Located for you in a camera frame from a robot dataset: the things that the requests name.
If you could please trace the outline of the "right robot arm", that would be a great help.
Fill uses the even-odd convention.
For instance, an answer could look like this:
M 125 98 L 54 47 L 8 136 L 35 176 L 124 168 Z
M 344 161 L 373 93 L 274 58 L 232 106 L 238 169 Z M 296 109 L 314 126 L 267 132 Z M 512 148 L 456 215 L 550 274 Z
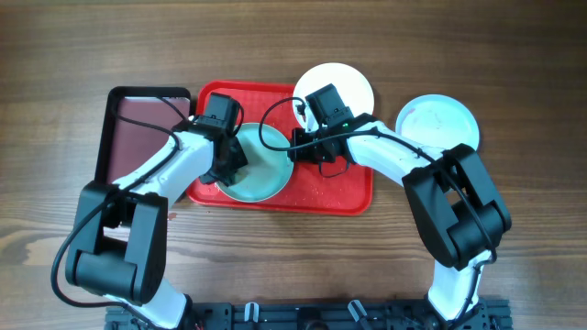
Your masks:
M 476 150 L 435 148 L 402 137 L 370 114 L 353 115 L 333 84 L 293 99 L 315 131 L 293 130 L 288 156 L 322 164 L 338 158 L 373 169 L 404 188 L 416 228 L 434 258 L 427 299 L 449 328 L 478 304 L 483 268 L 512 225 L 504 199 Z

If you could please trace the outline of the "light blue plate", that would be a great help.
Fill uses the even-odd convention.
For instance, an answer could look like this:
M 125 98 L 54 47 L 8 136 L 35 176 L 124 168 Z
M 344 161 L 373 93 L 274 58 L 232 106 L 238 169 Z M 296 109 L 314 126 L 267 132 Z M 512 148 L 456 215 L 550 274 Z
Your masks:
M 409 101 L 400 111 L 395 132 L 420 144 L 452 149 L 460 143 L 477 150 L 481 132 L 471 111 L 442 94 L 426 94 Z
M 248 164 L 237 170 L 236 182 L 216 187 L 229 198 L 243 203 L 257 203 L 272 198 L 290 180 L 294 164 L 287 154 L 265 148 L 259 139 L 259 124 L 244 124 L 237 134 Z

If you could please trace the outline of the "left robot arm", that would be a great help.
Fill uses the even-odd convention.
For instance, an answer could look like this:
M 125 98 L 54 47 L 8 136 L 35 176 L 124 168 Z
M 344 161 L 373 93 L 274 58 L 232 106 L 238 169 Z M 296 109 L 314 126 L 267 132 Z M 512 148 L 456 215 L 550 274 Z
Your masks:
M 104 297 L 104 307 L 118 307 L 132 322 L 150 329 L 195 329 L 191 298 L 165 280 L 168 213 L 194 181 L 230 186 L 248 161 L 237 133 L 244 109 L 220 93 L 205 111 L 182 116 L 169 139 L 150 159 L 112 183 L 89 182 L 79 198 L 74 226 L 51 269 L 54 293 L 81 308 L 59 287 L 65 279 Z

